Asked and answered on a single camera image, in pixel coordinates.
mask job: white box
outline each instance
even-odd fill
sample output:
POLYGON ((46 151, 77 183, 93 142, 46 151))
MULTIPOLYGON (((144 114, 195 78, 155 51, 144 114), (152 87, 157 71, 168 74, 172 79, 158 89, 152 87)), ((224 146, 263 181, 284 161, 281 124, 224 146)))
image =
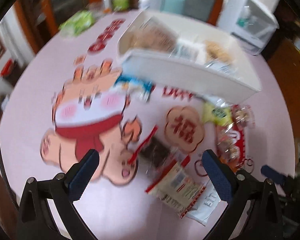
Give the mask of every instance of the white box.
POLYGON ((235 104, 241 103, 261 90, 260 80, 253 66, 234 37, 212 25, 175 14, 142 11, 119 39, 118 61, 122 64, 125 74, 154 83, 179 87, 198 95, 219 96, 235 104), (234 59, 232 65, 240 78, 236 79, 203 68, 202 64, 189 60, 170 57, 169 54, 153 50, 130 49, 133 30, 140 28, 151 17, 156 17, 169 26, 182 40, 193 43, 206 40, 218 42, 234 59))

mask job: table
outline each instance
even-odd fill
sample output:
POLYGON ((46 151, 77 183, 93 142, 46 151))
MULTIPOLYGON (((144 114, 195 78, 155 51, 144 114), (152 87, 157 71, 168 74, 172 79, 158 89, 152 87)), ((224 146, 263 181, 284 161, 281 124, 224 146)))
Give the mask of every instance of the table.
MULTIPOLYGON (((75 119, 76 111, 80 112, 84 111, 83 109, 86 107, 93 107, 92 98, 87 100, 88 94, 96 95, 93 100, 102 104, 103 94, 107 92, 99 94, 98 91, 102 89, 102 91, 107 91, 109 80, 98 83, 98 86, 95 84, 94 86, 85 86, 83 90, 78 89, 76 84, 80 83, 80 79, 82 79, 81 83, 89 83, 91 79, 95 78, 96 73, 100 75, 100 78, 111 77, 112 79, 119 74, 116 61, 117 41, 137 15, 137 11, 131 11, 106 16, 88 31, 73 39, 64 39, 60 35, 56 35, 37 54, 20 78, 0 124, 2 157, 10 185, 17 196, 22 195, 27 178, 51 179, 60 172, 60 166, 67 169, 75 161, 75 158, 80 158, 79 141, 76 141, 77 146, 69 143, 71 140, 68 140, 70 138, 70 135, 67 134, 68 130, 59 133, 63 134, 63 138, 60 139, 56 136, 52 117, 59 126, 65 123, 66 118, 71 117, 73 118, 71 123, 74 126, 76 122, 86 121, 85 118, 75 119), (115 24, 115 28, 110 25, 112 22, 117 23, 118 20, 120 22, 118 25, 115 24), (112 37, 103 32, 104 30, 109 31, 109 28, 114 31, 112 37), (96 42, 100 35, 99 38, 104 42, 96 42), (111 70, 109 60, 105 60, 107 58, 113 59, 111 70), (89 72, 81 73, 82 64, 84 70, 92 65, 98 68, 90 68, 89 72), (59 95, 58 93, 67 79, 69 82, 66 82, 64 86, 64 93, 59 95), (63 106, 63 103, 67 103, 66 108, 64 111, 59 111, 60 107, 58 106, 63 106), (84 107, 78 110, 74 103, 80 103, 84 107), (51 137, 48 142, 44 134, 49 129, 51 130, 48 134, 51 137), (55 162, 53 154, 50 159, 46 157, 54 152, 51 150, 54 140, 62 145, 61 165, 60 163, 47 165, 43 161, 55 162), (50 148, 49 154, 46 155, 44 152, 47 151, 47 144, 50 148)), ((246 134, 248 154, 255 162, 253 175, 257 179, 263 180, 260 168, 264 164, 268 164, 284 174, 294 175, 293 134, 281 91, 264 59, 261 56, 249 56, 249 59, 255 66, 263 87, 261 92, 256 93, 245 102, 252 107, 256 121, 255 129, 249 130, 246 134)), ((125 139, 119 136, 115 137, 117 141, 112 141, 111 145, 105 143, 109 138, 104 138, 101 134, 97 139, 94 138, 96 147, 101 147, 100 150, 102 150, 101 142, 104 144, 104 148, 109 150, 109 153, 121 151, 120 158, 127 160, 131 158, 132 150, 138 146, 138 143, 134 143, 138 138, 136 135, 140 135, 139 142, 142 142, 154 124, 159 124, 159 137, 164 140, 163 124, 166 122, 166 113, 171 107, 181 106, 182 108, 191 102, 191 107, 199 114, 201 113, 202 102, 189 94, 184 93, 182 98, 180 94, 178 97, 174 97, 175 93, 172 93, 172 96, 163 96, 164 93, 163 86, 158 85, 154 89, 150 98, 150 102, 153 101, 152 107, 133 98, 130 105, 126 100, 116 98, 114 100, 116 103, 112 104, 111 113, 115 113, 114 109, 122 109, 124 105, 123 120, 119 117, 112 125, 108 122, 105 125, 110 125, 113 133, 122 131, 123 137, 129 134, 129 129, 135 131, 133 136, 129 136, 128 139, 132 141, 128 144, 128 148, 125 148, 127 143, 121 145, 125 139), (160 104, 160 100, 165 100, 166 103, 160 104), (138 133, 138 122, 132 122, 136 115, 138 116, 136 120, 142 124, 140 134, 138 133)), ((102 111, 99 114, 101 117, 107 115, 102 111)), ((205 130, 204 140, 191 155, 192 162, 199 159, 198 155, 205 149, 215 150, 213 125, 205 124, 205 130)), ((111 154, 107 157, 119 158, 117 155, 111 154)), ((100 158, 101 163, 107 163, 103 159, 104 157, 100 158)), ((139 162, 135 177, 133 175, 136 165, 124 166, 122 177, 117 172, 112 172, 109 166, 105 165, 104 170, 95 174, 95 177, 99 179, 89 183, 82 198, 74 203, 86 224, 100 240, 203 239, 226 207, 226 203, 220 202, 210 216, 206 227, 188 218, 181 220, 173 210, 163 206, 159 200, 144 192, 151 180, 146 176, 146 166, 142 162, 139 162)), ((57 225, 61 230, 65 230, 53 202, 49 201, 49 204, 57 225)))

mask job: cartoon character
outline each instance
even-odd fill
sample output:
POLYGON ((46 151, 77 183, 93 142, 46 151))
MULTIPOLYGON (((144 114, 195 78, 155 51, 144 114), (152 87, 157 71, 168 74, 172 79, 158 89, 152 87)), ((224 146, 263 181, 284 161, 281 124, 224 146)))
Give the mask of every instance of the cartoon character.
POLYGON ((137 172, 138 161, 127 145, 139 140, 141 124, 136 117, 121 128, 130 99, 112 89, 122 69, 111 69, 111 65, 111 60, 105 60, 101 67, 93 65, 84 71, 81 65, 75 70, 73 80, 57 96, 52 108, 55 130, 43 136, 40 153, 46 163, 67 172, 89 149, 96 149, 100 163, 92 180, 103 176, 115 185, 125 185, 137 172))

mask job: cartoon mouth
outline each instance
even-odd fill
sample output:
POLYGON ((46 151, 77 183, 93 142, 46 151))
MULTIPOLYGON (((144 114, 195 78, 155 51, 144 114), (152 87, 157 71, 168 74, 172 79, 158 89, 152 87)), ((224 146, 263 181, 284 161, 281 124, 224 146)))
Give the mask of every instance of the cartoon mouth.
POLYGON ((89 110, 91 107, 91 103, 92 103, 92 98, 91 97, 87 97, 85 102, 83 103, 83 108, 85 110, 89 110))
POLYGON ((127 169, 122 169, 121 175, 125 179, 126 177, 129 177, 130 171, 127 169))

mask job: round table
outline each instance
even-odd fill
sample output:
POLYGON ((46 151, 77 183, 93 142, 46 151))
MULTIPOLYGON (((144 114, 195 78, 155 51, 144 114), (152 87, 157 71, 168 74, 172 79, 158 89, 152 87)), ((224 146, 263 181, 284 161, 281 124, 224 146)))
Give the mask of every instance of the round table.
MULTIPOLYGON (((112 69, 119 67, 116 61, 117 42, 137 15, 137 11, 108 15, 76 38, 65 39, 57 34, 21 76, 0 124, 2 158, 10 185, 18 197, 21 197, 29 177, 37 180, 52 179, 60 172, 59 166, 55 163, 47 165, 45 155, 41 155, 44 151, 44 135, 47 130, 54 132, 55 129, 51 112, 57 122, 62 115, 55 111, 55 106, 58 105, 58 98, 63 96, 62 93, 58 94, 62 91, 63 84, 70 80, 64 86, 65 91, 69 84, 75 86, 73 78, 76 75, 76 78, 80 75, 87 75, 87 80, 91 78, 89 73, 78 73, 78 67, 83 67, 86 71, 88 67, 95 65, 96 68, 99 67, 99 73, 104 70, 109 72, 109 67, 106 69, 107 61, 104 62, 107 58, 113 59, 112 69)), ((281 173, 294 175, 294 141, 285 101, 263 57, 248 57, 262 83, 262 91, 244 102, 253 109, 256 122, 255 129, 246 134, 247 152, 255 163, 253 175, 263 180, 260 168, 264 164, 281 173)), ((155 88, 150 101, 152 97, 153 100, 161 98, 163 87, 158 85, 155 88)), ((144 107, 143 102, 131 99, 129 107, 125 106, 124 117, 119 125, 122 132, 125 129, 123 125, 132 121, 131 118, 136 115, 132 113, 133 110, 138 109, 137 116, 142 123, 139 142, 149 135, 155 123, 159 124, 158 132, 163 138, 161 126, 165 123, 167 111, 174 105, 187 106, 190 101, 187 96, 169 97, 165 100, 168 102, 167 106, 158 103, 156 107, 144 107)), ((201 114, 201 104, 200 101, 192 101, 191 106, 197 107, 201 114)), ((214 127, 207 123, 205 129, 206 136, 193 156, 208 148, 215 150, 214 127)), ((129 148, 135 149, 138 143, 134 143, 133 139, 131 137, 129 148)), ((60 166, 66 169, 67 165, 71 165, 71 162, 60 166)), ((120 186, 124 182, 117 180, 115 176, 103 171, 102 176, 89 183, 82 198, 74 203, 83 220, 100 240, 203 239, 226 207, 226 203, 221 201, 204 227, 189 218, 180 219, 171 208, 144 192, 151 183, 144 166, 139 165, 136 176, 131 177, 132 181, 124 186, 120 186)), ((49 204, 57 225, 61 231, 65 230, 53 202, 49 201, 49 204)))

